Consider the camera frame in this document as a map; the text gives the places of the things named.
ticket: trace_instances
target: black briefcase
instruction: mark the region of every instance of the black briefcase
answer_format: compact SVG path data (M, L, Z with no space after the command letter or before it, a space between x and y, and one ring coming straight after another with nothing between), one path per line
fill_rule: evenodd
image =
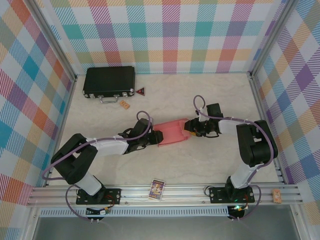
M91 67L87 69L82 93L86 98L99 98L102 103L116 102L118 97L135 94L135 79L133 66ZM112 97L116 101L103 100Z

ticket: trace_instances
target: white ventilation grille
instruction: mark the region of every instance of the white ventilation grille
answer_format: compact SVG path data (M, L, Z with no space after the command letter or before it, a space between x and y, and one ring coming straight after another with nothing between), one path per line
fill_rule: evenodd
M86 208L76 207L74 210L82 216ZM190 206L190 207L113 207L107 215L90 215L91 217L200 217L228 216L227 206ZM67 207L42 208L40 217L75 217Z

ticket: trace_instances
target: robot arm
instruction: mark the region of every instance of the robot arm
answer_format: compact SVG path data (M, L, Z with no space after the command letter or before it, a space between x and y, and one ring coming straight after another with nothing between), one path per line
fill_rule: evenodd
M77 185L83 189L89 196L92 196L94 202L100 203L105 196L105 187L101 182L91 175L88 170L94 158L109 155L123 155L134 151L144 149L146 146L159 144L163 140L161 131L154 131L151 124L147 134L136 140L132 139L140 136L146 131L148 120L141 118L133 128L128 128L124 132L113 136L117 140L104 140L91 143L76 152L78 156L70 155L64 161L58 163L55 169L70 185ZM94 138L85 138L80 133L73 135L63 147L52 157L51 163L61 159L80 145L95 140Z
M210 117L223 118L218 103L207 105L206 109L200 108L200 111ZM242 162L236 172L228 177L225 187L215 191L214 195L216 196L214 198L225 200L228 203L243 199L244 195L252 191L249 184L254 172L270 160L271 151L266 138L253 124L225 119L212 119L203 117L197 111L196 113L199 117L185 123L184 129L186 131L197 137L210 138L208 134L215 132L216 136L214 137L219 137L220 134L229 134L238 138ZM258 120L254 123L266 133L273 148L273 158L276 158L278 156L278 148L267 122Z

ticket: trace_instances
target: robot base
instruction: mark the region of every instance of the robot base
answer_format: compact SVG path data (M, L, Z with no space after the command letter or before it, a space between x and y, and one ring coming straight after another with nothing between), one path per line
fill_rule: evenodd
M121 198L120 188L102 187L95 195L91 196L83 189L77 192L75 204L77 205L119 205Z
M235 198L231 199L225 187L209 188L210 203L212 204L246 204L254 203L255 197L251 187L237 189Z
M241 210L238 211L235 209L236 206L228 206L228 212L229 212L229 216L228 219L237 219L237 218L243 218L245 215L245 211Z

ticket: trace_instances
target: cable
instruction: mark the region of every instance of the cable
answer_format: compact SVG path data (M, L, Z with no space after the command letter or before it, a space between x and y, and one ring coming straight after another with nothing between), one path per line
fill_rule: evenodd
M253 209L252 209L247 215L245 215L244 217L242 217L241 220L244 220L244 219L250 217L250 216L253 214L253 212L254 212L255 210L257 210L257 208L258 208L258 206L259 206L259 203L260 203L260 201L261 201L261 197L262 197L261 188L260 188L258 185L250 185L250 186L251 186L251 187L254 187L254 188L257 188L257 189L259 190L259 198L258 198L258 201L256 202L256 205L253 207ZM234 216L231 216L231 215L230 215L230 217L233 218L233 219L235 219L235 220L237 220L237 221L239 221L239 219L236 218L236 217L234 217Z
M244 198L246 199L245 208L246 208L246 207L249 207L249 199L248 199L247 194L244 195Z
M71 204L70 204L69 201L68 201L68 192L70 191L70 189L71 189L72 187L76 187L76 185L73 184L73 185L69 186L69 188L68 188L68 189L66 190L66 192L65 192L65 202L66 202L68 208L69 208L69 209L71 210L71 212L73 212L73 214L76 215L78 218L81 218L81 219L83 219L83 220L86 220L87 222L91 222L90 219L88 219L88 218L86 218L86 217L84 217L84 216L79 215L79 214L71 207Z
M136 140L136 139L139 139L141 137L143 137L145 134L148 133L149 131L149 128L151 126L151 117L150 115L146 112L146 111L138 111L137 114L136 114L136 119L139 121L139 114L140 113L144 113L146 114L146 116L148 117L148 126L146 128L146 130L139 136L135 136L135 137L132 137L132 138L115 138L115 137L102 137L102 138L99 138L97 140L92 140L92 141L88 141L80 146L78 146L77 148L75 148L74 150L72 150L71 152L69 152L67 155L63 156L62 158L60 158L59 160L55 161L54 163L50 164L41 174L41 177L44 179L44 180L49 180L49 181L53 181L53 180L65 180L63 177L46 177L45 174L51 169L53 168L54 166L56 166L57 164L61 163L63 160L67 159L68 157L70 157L72 154L74 154L75 152L79 151L80 149L84 148L85 146L88 146L90 144L93 144L95 142L100 142L100 141L106 141L106 140L115 140L115 141L133 141L133 140Z
M115 199L111 195L105 195L104 198L111 199L111 202L113 203L112 206L110 204L110 206L108 207L109 209L112 208L116 204Z
M256 188L258 188L258 190L259 190L259 198L258 198L258 201L257 201L256 205L253 207L253 210L250 211L247 215L245 215L244 217L241 218L241 219L246 219L246 218L248 218L249 216L251 216L252 213L257 209L257 207L258 207L258 205L259 205L259 203L260 203L260 200L261 200L261 196L262 196L261 188L260 188L258 185L250 185L249 183L250 183L251 179L254 177L254 175L256 174L257 170L259 170L260 168L266 167L266 166L268 166L269 164L272 163L272 161L273 161L273 159L274 159L274 148L273 148L273 146L272 146L272 143L271 143L268 135L266 134L266 132L265 132L258 124L256 124L256 123L253 122L253 121L244 120L244 119L239 119L239 118L233 118L233 117L208 116L208 115L202 113L202 112L197 108L197 105L196 105L196 99L197 99L197 98L201 98L201 99L202 99L202 101L203 101L203 107L202 107L202 108L204 108L204 106L206 105L206 101L205 101L204 97L201 96L201 95L196 95L196 96L194 96L194 98L193 98L193 106L194 106L195 110L198 111L198 113L201 114L202 116L204 116L204 117L206 117L206 118L209 118L209 119L232 120L232 121L236 121L236 122L240 122L240 123L252 124L252 125L254 125L257 129L259 129L259 131L262 133L262 135L264 136L266 142L267 142L268 145L269 145L269 148L270 148L270 159L269 159L269 161L268 161L267 163L261 165L261 166L258 166L257 169L254 170L254 172L253 172L253 173L250 175L250 177L248 178L248 185L249 185L250 187L256 187Z
M264 165L261 165L261 166L258 166L257 169L255 169L253 171L253 173L250 175L250 177L248 178L248 183L250 183L251 179L254 177L254 175L256 174L257 170L259 170L260 168L263 168L263 167L266 167L268 166L269 164L271 164L271 162L273 161L274 159L274 148L272 146L272 143L268 137L268 135L266 134L266 132L258 125L256 124L255 122L253 121L249 121L249 120L244 120L244 119L240 119L240 118L233 118L233 117L218 117L218 116L208 116L204 113L202 113L200 111L200 109L197 107L196 105L196 99L197 98L201 98L203 100L203 105L205 106L206 105L206 101L204 99L203 96L201 95L196 95L194 96L193 98L193 106L195 108L196 111L198 111L199 114L201 114L202 116L206 117L206 118L209 118L209 119L218 119L218 120L232 120L232 121L236 121L236 122L240 122L240 123L246 123L246 124L252 124L254 125L257 129L259 129L259 131L262 133L262 135L264 136L266 142L268 143L269 145L269 148L270 148L270 160L265 163Z
M207 187L204 189L204 195L206 195L207 197L210 198L210 196L206 193L206 191L207 191L208 188L213 188L213 186L207 186Z

